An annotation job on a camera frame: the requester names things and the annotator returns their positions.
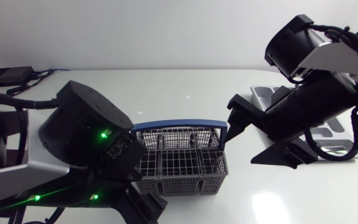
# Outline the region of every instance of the black power adapter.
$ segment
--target black power adapter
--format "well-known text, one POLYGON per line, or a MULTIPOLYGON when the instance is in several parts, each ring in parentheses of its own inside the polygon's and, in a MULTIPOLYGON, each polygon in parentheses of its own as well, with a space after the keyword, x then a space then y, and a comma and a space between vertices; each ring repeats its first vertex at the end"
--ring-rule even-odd
POLYGON ((0 86, 25 85, 33 72, 31 66, 0 68, 0 86))

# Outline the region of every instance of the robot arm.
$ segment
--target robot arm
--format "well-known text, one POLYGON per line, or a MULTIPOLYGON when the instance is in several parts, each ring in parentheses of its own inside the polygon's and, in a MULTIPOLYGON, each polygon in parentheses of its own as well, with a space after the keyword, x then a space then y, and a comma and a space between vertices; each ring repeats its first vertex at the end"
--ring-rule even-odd
POLYGON ((290 21, 268 44, 265 59, 297 84, 296 88, 282 86, 266 111, 236 95, 228 105, 232 112, 226 140, 254 124, 275 144, 252 163, 295 169, 299 164, 316 161, 317 155, 331 161, 353 158, 358 152, 358 35, 348 30, 313 25, 305 15, 290 21), (324 42, 313 30, 325 32, 333 41, 324 42), (353 107, 354 146, 344 156, 323 152, 313 141, 310 128, 353 107), (307 144, 298 139, 304 133, 307 144))
POLYGON ((17 110, 0 112, 0 217, 21 224, 29 205, 59 207, 58 213, 96 207, 116 209, 127 223, 157 223, 167 202, 140 195, 131 184, 142 178, 134 167, 146 148, 129 134, 131 120, 107 98, 70 81, 51 101, 0 95, 0 104, 17 110), (43 122, 23 108, 56 110, 43 122), (21 134, 21 156, 7 166, 6 138, 15 133, 21 134))

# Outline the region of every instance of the white plastic tray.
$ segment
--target white plastic tray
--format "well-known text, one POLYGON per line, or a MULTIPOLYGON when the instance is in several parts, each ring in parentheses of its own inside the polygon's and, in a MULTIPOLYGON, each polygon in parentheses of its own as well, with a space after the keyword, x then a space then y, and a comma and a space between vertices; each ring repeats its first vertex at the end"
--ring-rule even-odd
MULTIPOLYGON (((265 111, 271 104, 271 98, 278 86, 252 86, 252 103, 265 111)), ((313 139, 328 153, 340 156, 349 151, 353 145, 353 137, 337 118, 330 119, 325 124, 311 129, 313 139)))

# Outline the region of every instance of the power cord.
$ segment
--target power cord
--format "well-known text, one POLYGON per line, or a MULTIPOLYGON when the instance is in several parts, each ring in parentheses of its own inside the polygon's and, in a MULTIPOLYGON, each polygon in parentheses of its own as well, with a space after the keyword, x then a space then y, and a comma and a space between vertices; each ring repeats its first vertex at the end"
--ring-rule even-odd
POLYGON ((345 29, 334 27, 334 26, 321 26, 308 24, 308 28, 324 32, 326 37, 330 38, 334 42, 342 41, 344 44, 349 46, 351 49, 358 53, 358 35, 352 32, 349 32, 349 27, 345 27, 345 29))
POLYGON ((33 83, 31 85, 24 85, 24 86, 11 88, 6 91, 6 94, 9 96, 17 96, 17 95, 23 93, 24 91, 38 85, 40 82, 42 82, 44 79, 48 78, 51 74, 53 74, 56 71, 69 71, 69 70, 62 69, 62 68, 50 68, 48 70, 44 70, 44 71, 40 71, 40 72, 33 72, 30 75, 30 79, 38 80, 38 81, 36 81, 35 83, 33 83))
POLYGON ((313 137, 310 132, 310 125, 307 122, 303 123, 303 132, 306 137, 306 142, 309 144, 310 148, 323 159, 328 161, 347 161, 352 159, 358 153, 358 108, 352 110, 352 126, 353 126, 353 136, 354 143, 352 148, 343 156, 334 156, 324 152, 320 147, 317 146, 317 143, 313 140, 313 137))
POLYGON ((63 211, 65 210, 65 208, 62 207, 58 207, 56 208, 56 210, 54 211, 54 213, 50 216, 50 218, 46 218, 45 222, 40 222, 40 221, 31 221, 31 222, 26 222, 23 224, 54 224, 58 218, 60 217, 60 215, 62 215, 63 211))

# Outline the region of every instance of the green led light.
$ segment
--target green led light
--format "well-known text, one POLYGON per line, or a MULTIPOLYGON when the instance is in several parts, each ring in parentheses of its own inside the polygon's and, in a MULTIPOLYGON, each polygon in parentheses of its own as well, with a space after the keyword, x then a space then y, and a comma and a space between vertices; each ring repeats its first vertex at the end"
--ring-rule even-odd
POLYGON ((96 200, 96 199, 98 199, 98 197, 99 197, 99 195, 93 194, 90 199, 91 200, 96 200))
POLYGON ((112 133, 111 130, 105 129, 105 130, 100 134, 100 137, 101 137, 101 138, 108 138, 111 133, 112 133))

